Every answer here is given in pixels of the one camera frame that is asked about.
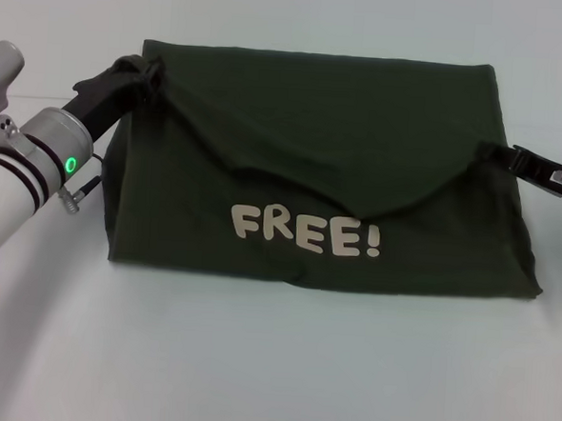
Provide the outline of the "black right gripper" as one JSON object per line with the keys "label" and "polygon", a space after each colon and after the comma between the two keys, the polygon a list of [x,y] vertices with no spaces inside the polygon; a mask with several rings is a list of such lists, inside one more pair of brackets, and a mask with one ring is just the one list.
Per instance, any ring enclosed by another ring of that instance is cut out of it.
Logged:
{"label": "black right gripper", "polygon": [[529,176],[530,184],[562,198],[562,165],[517,145],[508,148],[508,155],[508,173]]}

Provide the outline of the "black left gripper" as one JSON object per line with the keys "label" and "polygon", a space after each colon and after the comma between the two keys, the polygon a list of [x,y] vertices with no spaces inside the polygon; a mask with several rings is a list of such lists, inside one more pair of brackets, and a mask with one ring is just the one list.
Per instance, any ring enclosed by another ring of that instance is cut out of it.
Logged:
{"label": "black left gripper", "polygon": [[[160,90],[164,74],[163,62],[150,61],[144,73],[148,90]],[[92,142],[101,138],[135,105],[134,88],[129,85],[83,81],[76,84],[74,90],[76,97],[63,110],[73,115],[87,129]]]}

